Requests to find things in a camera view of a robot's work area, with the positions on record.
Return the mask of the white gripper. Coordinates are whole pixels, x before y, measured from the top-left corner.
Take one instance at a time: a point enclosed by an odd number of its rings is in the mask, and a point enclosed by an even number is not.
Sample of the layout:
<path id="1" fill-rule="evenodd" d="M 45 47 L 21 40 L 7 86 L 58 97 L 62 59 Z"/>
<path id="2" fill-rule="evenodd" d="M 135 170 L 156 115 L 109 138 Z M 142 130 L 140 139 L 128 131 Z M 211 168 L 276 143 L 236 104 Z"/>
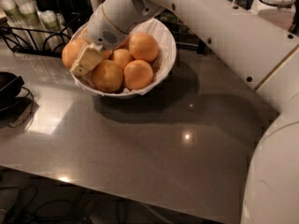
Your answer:
<path id="1" fill-rule="evenodd" d="M 108 19 L 104 5 L 100 5 L 87 23 L 87 37 L 93 43 L 81 49 L 70 69 L 70 72 L 78 77 L 87 75 L 102 62 L 103 46 L 106 49 L 117 49 L 126 39 L 127 34 Z"/>

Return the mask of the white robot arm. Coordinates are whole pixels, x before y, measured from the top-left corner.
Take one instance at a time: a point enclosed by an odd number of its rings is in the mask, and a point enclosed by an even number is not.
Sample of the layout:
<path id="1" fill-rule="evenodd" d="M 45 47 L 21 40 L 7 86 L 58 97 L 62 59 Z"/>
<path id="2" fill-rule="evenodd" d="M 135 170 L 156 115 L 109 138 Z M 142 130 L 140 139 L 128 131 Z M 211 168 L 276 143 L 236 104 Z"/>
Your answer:
<path id="1" fill-rule="evenodd" d="M 79 33 L 114 49 L 164 9 L 279 113 L 251 159 L 240 224 L 299 224 L 299 37 L 227 0 L 106 0 Z"/>

